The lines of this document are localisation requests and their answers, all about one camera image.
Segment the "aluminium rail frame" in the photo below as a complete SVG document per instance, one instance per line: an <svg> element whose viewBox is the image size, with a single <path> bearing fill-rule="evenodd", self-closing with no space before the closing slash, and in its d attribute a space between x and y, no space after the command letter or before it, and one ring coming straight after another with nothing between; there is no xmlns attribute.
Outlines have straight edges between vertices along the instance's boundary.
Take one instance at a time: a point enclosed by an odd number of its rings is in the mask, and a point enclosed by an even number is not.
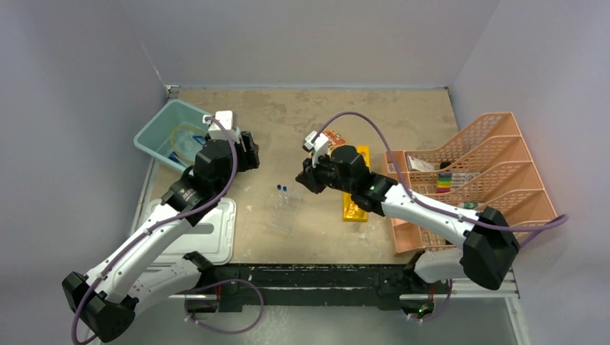
<svg viewBox="0 0 610 345"><path fill-rule="evenodd" d="M235 117L231 111L219 111L213 115L205 116L204 122L208 126L207 135L214 132L225 139L236 141L242 132L234 125ZM310 144L316 149L323 149L328 152L333 151L329 149L329 139L320 131L311 132L307 135L303 144ZM394 180L411 190L404 179ZM514 236L516 234L516 229L508 225L501 227L500 230L510 232ZM282 264L277 267L260 264L255 264L252 267L225 264L217 266L203 275L196 286L190 290L210 290L219 286L222 288L222 298L225 299L239 295L240 287L247 285L254 290L260 300L265 300L264 292L266 290L279 293L284 288L303 291L312 289L315 293L330 294L333 290L353 288L355 290L376 291L380 299L388 300L391 305L397 305L403 290L420 288L425 285L433 286L440 281L425 282L414 273L412 269L414 263L423 254L412 258L404 270L388 271L380 269L372 282L364 280L364 270L360 268L349 270L341 267L331 267L325 271L319 266L307 267L301 264Z"/></svg>

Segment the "white plastic bin lid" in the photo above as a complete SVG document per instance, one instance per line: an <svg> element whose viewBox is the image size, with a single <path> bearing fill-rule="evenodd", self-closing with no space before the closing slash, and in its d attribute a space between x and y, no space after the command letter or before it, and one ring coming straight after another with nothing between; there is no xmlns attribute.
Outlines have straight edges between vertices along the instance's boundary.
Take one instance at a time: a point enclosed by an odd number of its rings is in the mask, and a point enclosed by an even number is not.
<svg viewBox="0 0 610 345"><path fill-rule="evenodd" d="M138 245L135 257L151 267L162 267L174 265L185 254L198 252L212 264L224 265L232 258L236 214L236 203L231 198L221 198L193 225L185 218L176 219L177 211L159 203L142 228L148 230L157 223L161 226Z"/></svg>

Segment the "yellow rubber tube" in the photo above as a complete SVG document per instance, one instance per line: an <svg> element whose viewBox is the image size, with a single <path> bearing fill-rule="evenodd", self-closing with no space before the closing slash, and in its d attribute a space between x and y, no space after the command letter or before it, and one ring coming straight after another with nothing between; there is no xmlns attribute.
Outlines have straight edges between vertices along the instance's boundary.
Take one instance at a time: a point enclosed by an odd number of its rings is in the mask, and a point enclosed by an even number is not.
<svg viewBox="0 0 610 345"><path fill-rule="evenodd" d="M196 154L203 146L198 145L192 140L193 135L206 136L206 133L194 126L180 125L177 126L170 135L170 145L176 156L188 163L193 163Z"/></svg>

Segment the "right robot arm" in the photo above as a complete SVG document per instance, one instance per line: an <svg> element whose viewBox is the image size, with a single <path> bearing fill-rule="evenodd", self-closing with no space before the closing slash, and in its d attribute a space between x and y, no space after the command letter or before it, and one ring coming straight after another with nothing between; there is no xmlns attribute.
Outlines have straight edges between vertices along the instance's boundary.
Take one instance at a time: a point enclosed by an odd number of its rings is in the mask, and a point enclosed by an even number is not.
<svg viewBox="0 0 610 345"><path fill-rule="evenodd" d="M511 268L520 245L516 237L500 230L504 215L492 207L483 211L458 208L415 193L393 178L370 171L353 146L328 152L303 144L310 156L296 182L312 193L325 188L350 194L362 210L416 224L455 245L454 250L426 253L404 273L405 286L420 293L432 282L467 277L488 290L498 290Z"/></svg>

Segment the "yellow test tube rack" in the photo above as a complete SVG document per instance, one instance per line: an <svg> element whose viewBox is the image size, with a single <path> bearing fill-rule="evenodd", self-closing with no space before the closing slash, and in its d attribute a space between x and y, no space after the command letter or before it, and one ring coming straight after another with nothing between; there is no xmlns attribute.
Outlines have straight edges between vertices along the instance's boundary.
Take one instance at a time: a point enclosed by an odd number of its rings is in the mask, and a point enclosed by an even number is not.
<svg viewBox="0 0 610 345"><path fill-rule="evenodd" d="M358 145L357 153L361 154L367 167L370 167L370 149L368 145ZM351 199L349 193L342 194L342 220L344 222L367 222L368 213Z"/></svg>

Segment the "orange plastic file organizer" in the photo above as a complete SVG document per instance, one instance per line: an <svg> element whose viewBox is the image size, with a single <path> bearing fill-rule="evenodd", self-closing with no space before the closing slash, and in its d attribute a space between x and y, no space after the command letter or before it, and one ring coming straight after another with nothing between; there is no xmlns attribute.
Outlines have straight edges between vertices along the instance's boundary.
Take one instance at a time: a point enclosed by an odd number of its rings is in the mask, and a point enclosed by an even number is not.
<svg viewBox="0 0 610 345"><path fill-rule="evenodd" d="M399 173L416 193L455 207L495 208L510 226L557 217L512 113L479 116L437 149L387 153L381 174Z"/></svg>

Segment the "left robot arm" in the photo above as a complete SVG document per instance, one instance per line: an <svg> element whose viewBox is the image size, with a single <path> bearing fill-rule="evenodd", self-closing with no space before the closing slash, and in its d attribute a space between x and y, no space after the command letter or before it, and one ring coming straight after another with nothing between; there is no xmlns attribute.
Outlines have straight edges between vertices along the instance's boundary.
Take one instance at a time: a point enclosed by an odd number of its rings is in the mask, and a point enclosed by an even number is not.
<svg viewBox="0 0 610 345"><path fill-rule="evenodd" d="M63 280L73 323L110 342L169 295L209 292L212 270L232 257L236 205L226 193L238 172L259 166L258 151L249 132L236 141L210 132L141 227L103 262Z"/></svg>

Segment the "tan spiral notebook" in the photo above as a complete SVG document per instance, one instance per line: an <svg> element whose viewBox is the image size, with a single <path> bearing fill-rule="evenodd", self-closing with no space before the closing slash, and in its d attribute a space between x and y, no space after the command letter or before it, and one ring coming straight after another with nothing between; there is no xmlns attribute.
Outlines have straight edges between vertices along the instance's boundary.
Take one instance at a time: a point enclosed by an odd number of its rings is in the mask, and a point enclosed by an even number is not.
<svg viewBox="0 0 610 345"><path fill-rule="evenodd" d="M334 129L326 129L323 131L323 134L329 139L330 150L334 150L335 148L346 144L346 141L342 135Z"/></svg>

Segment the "teal plastic bin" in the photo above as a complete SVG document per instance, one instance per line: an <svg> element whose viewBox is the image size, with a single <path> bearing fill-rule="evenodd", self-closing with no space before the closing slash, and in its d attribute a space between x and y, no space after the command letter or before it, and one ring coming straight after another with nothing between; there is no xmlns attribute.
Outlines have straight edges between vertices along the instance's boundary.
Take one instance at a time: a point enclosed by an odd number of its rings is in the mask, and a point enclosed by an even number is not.
<svg viewBox="0 0 610 345"><path fill-rule="evenodd" d="M180 125L197 127L207 135L208 126L204 122L204 117L208 115L209 112L184 101L177 99L168 101L135 135L134 145L152 158L181 173L194 162L184 162L176 156L171 149L170 135Z"/></svg>

